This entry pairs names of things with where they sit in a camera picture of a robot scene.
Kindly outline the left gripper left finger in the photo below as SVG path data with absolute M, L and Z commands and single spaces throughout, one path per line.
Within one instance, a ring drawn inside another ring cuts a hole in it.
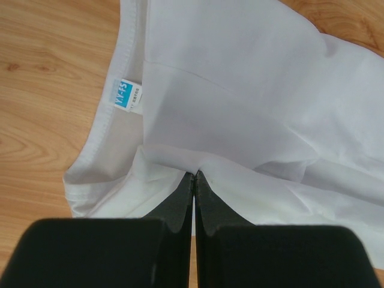
M 51 218 L 31 224 L 2 287 L 187 287 L 194 177 L 142 218 Z

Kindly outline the white t-shirt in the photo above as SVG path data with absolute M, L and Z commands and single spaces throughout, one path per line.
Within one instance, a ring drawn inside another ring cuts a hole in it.
M 138 217 L 202 171 L 255 224 L 383 232 L 383 59 L 279 1 L 121 1 L 75 217 Z

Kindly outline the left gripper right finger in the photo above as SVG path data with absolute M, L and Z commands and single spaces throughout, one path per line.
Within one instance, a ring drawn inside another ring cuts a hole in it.
M 199 287 L 379 287 L 358 237 L 341 226 L 255 225 L 205 175 L 194 180 Z

